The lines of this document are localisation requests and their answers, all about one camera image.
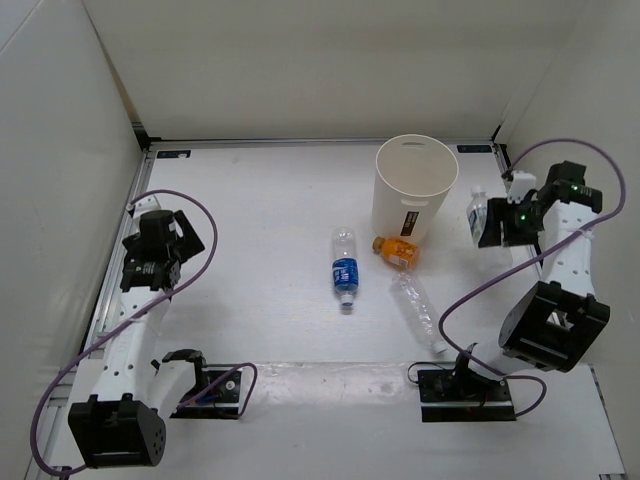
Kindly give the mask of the small green label water bottle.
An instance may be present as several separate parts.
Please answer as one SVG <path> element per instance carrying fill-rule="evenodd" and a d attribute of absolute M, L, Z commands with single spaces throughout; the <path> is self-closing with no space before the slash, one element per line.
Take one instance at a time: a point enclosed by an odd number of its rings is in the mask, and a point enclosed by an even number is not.
<path fill-rule="evenodd" d="M 471 201 L 466 209 L 471 238 L 475 246 L 478 246 L 487 222 L 488 197 L 486 190 L 477 185 L 471 189 Z"/>

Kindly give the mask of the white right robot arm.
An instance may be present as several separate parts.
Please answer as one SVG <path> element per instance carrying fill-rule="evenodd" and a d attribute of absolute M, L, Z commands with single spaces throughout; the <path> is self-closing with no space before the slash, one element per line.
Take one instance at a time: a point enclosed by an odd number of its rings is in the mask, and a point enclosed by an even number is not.
<path fill-rule="evenodd" d="M 456 359 L 449 387 L 460 399 L 477 396 L 489 381 L 530 368 L 568 372 L 610 318 L 591 280 L 593 235 L 587 225 L 602 210 L 602 194 L 584 180 L 586 168 L 569 161 L 550 167 L 541 188 L 534 175 L 510 174 L 506 197 L 473 193 L 467 216 L 477 248 L 552 247 L 577 237 L 543 261 L 538 280 L 507 315 L 497 340 L 472 344 Z"/>

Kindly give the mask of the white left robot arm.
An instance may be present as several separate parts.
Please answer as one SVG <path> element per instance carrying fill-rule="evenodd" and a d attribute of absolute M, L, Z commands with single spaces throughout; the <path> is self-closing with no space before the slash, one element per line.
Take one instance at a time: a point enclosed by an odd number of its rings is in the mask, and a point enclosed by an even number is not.
<path fill-rule="evenodd" d="M 89 469 L 156 466 L 166 421 L 182 396 L 204 397 L 207 371 L 185 359 L 154 358 L 160 326 L 181 267 L 205 246 L 181 210 L 150 210 L 125 238 L 120 319 L 106 343 L 102 371 L 88 399 L 71 405 L 68 424 Z"/>

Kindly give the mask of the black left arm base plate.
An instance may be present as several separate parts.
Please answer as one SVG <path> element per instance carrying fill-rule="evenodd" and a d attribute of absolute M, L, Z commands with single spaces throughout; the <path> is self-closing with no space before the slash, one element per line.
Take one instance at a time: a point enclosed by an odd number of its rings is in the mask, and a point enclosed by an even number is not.
<path fill-rule="evenodd" d="M 207 385 L 216 381 L 228 369 L 229 365 L 205 364 L 200 370 L 200 377 L 194 386 L 187 391 L 181 401 L 185 402 L 198 394 Z M 172 419 L 196 420 L 235 420 L 239 413 L 242 371 L 238 370 L 223 382 L 209 390 L 195 402 L 177 409 Z"/>

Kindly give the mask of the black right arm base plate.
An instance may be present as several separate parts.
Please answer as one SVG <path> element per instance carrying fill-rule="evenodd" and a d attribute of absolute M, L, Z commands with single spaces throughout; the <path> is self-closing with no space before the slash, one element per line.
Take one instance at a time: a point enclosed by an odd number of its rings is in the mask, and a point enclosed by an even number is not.
<path fill-rule="evenodd" d="M 471 375 L 456 379 L 452 370 L 417 372 L 423 423 L 515 421 L 507 383 Z"/>

